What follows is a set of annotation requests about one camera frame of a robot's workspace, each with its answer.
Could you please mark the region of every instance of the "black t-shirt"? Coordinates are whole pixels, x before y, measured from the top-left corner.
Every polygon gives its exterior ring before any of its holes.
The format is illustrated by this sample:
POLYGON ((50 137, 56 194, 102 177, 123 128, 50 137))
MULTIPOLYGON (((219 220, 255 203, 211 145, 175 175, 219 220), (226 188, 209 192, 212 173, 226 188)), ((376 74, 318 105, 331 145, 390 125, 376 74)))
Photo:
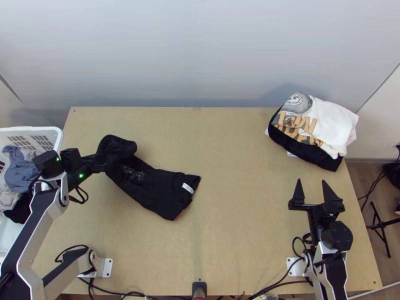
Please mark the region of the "black t-shirt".
POLYGON ((136 157, 136 151, 134 141, 106 135, 90 163, 105 164, 105 174, 120 189, 144 208, 173 221, 191 203, 201 178, 155 169, 136 157))

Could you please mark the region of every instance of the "wooden floor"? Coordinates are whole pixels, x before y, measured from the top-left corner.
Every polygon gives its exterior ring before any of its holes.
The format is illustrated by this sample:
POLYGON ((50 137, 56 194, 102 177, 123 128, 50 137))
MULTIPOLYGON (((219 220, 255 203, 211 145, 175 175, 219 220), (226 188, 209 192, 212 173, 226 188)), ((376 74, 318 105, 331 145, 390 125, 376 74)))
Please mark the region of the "wooden floor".
MULTIPOLYGON (((382 170, 381 164, 374 163, 348 163, 348 171, 354 186, 357 197, 365 195, 372 182, 377 178, 382 170)), ((382 221, 389 221, 400 217, 394 213, 395 207, 400 201, 400 190, 394 187, 387 178, 382 179, 377 185, 374 192, 369 197, 377 208, 382 221)), ((371 225, 373 220, 373 211, 369 204, 365 206, 363 211, 364 221, 366 225, 371 225)), ((383 285, 388 285, 393 282, 400 281, 400 223, 388 226, 385 230, 392 258, 389 259, 386 255, 385 245, 378 235, 369 230, 369 239, 372 244, 375 259, 379 267, 380 277, 383 285)), ((283 299, 298 299, 298 300, 314 300, 314 295, 280 295, 283 299)), ((116 300, 119 297, 115 296, 95 296, 98 300, 116 300)), ((217 297, 210 297, 210 300, 215 300, 217 297)), ((365 295, 357 298, 358 300, 398 300, 400 299, 400 285, 388 288, 376 293, 365 295)), ((61 295, 57 300, 89 300, 86 295, 61 295)))

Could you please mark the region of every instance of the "folded clothes stack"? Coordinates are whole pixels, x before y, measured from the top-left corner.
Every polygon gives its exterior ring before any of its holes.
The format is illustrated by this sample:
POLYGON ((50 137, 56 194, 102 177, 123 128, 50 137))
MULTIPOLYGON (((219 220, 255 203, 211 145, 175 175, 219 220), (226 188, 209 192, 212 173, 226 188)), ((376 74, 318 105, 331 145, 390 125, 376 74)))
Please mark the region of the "folded clothes stack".
POLYGON ((29 186, 40 175, 32 159, 42 152, 13 145, 6 145, 2 152, 9 154, 9 166, 0 176, 0 211, 23 224, 31 213, 29 186))
POLYGON ((356 140, 358 119, 338 104, 297 92, 273 115, 265 134, 290 154, 336 171, 356 140))

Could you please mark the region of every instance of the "laundry basket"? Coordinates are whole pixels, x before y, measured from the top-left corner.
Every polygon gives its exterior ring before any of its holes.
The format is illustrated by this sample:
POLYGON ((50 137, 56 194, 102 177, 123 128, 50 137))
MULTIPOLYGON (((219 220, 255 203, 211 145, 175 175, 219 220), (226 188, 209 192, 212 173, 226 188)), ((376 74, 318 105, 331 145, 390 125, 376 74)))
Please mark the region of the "laundry basket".
MULTIPOLYGON (((10 160, 9 154, 3 153, 6 145, 18 146, 22 149, 60 151, 63 131, 57 127, 8 127, 0 128, 0 177, 4 176, 10 160)), ((16 224, 0 213, 0 263, 13 245, 23 225, 16 224)))

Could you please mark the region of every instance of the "wooden table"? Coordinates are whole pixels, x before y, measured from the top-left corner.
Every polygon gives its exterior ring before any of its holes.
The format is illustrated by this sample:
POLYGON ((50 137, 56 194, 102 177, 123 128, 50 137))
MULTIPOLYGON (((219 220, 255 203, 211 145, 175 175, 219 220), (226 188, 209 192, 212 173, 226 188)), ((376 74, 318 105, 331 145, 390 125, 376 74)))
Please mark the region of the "wooden table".
MULTIPOLYGON (((157 169, 201 176, 192 203, 175 221, 162 219, 124 194, 105 174, 81 186, 85 205, 70 203, 51 227, 34 269, 41 275, 75 244, 93 246, 114 259, 111 278, 96 279, 114 291, 190 295, 193 281, 206 281, 209 295, 253 294, 278 280, 292 239, 309 232, 307 214, 289 211, 296 181, 305 201, 323 201, 325 179, 343 198, 339 216, 352 231, 348 291, 382 287, 352 182, 343 162, 323 170, 286 151, 264 131, 273 108, 73 107, 62 149, 96 152, 107 134, 137 143, 136 155, 157 169)), ((286 285, 281 294, 312 293, 307 284, 286 285)), ((75 280, 65 293, 86 294, 75 280)))

